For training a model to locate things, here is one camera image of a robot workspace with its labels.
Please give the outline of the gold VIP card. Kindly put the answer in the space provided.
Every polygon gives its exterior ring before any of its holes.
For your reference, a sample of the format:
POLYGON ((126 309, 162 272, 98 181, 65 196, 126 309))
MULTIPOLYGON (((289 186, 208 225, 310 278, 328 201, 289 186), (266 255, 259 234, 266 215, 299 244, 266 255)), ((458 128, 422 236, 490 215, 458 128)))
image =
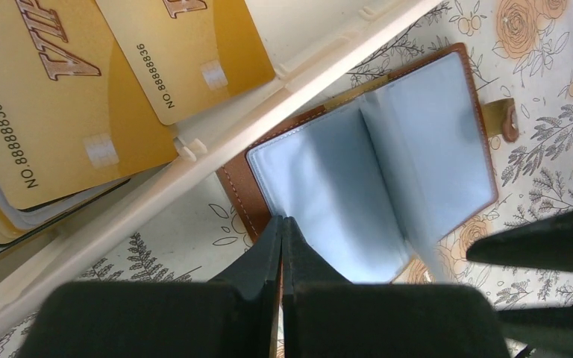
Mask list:
POLYGON ((164 125, 275 78, 244 1, 110 0, 97 5, 164 125))
POLYGON ((0 188, 11 206, 176 157, 94 1, 0 1, 0 188))

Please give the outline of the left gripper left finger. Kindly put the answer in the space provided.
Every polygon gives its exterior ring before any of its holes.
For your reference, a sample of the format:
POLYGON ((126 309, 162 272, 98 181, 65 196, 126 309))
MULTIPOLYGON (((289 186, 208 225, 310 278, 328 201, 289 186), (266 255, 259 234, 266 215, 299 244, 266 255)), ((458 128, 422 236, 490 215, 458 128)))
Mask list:
POLYGON ((43 302, 20 357, 273 357, 281 234, 206 282, 75 281, 43 302))

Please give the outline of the white oblong plastic tray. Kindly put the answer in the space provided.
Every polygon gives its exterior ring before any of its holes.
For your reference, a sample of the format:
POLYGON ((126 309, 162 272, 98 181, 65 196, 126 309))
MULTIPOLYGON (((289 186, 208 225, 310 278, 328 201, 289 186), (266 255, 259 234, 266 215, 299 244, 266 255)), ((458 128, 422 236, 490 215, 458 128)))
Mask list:
POLYGON ((174 126, 181 153, 0 254, 0 338, 435 1, 249 1, 276 78, 174 126))

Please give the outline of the brown leather card holder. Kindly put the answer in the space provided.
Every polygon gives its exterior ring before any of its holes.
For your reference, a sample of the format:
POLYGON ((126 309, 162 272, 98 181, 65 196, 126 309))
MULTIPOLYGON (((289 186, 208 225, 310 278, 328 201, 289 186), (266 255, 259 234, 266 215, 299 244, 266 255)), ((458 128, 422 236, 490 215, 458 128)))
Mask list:
POLYGON ((388 283, 494 204, 488 133, 463 43, 284 120, 217 172, 251 239, 293 217, 355 283, 388 283))

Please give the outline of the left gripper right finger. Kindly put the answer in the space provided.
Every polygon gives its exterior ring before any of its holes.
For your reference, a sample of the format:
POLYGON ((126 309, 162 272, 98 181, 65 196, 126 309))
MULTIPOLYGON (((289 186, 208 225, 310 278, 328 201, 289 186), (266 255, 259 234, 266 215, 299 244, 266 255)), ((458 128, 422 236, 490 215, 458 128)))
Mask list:
POLYGON ((356 284, 283 221, 287 357, 507 357, 492 306, 454 284, 356 284))

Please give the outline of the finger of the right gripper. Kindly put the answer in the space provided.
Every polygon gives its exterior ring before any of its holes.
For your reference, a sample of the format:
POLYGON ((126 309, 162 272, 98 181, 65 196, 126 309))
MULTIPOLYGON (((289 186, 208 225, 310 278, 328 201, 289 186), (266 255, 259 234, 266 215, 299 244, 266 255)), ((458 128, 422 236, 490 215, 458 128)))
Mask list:
POLYGON ((573 211, 479 239, 466 251, 466 259, 573 272, 573 211))
POLYGON ((573 357, 573 305, 498 312, 505 337, 530 349, 573 357))

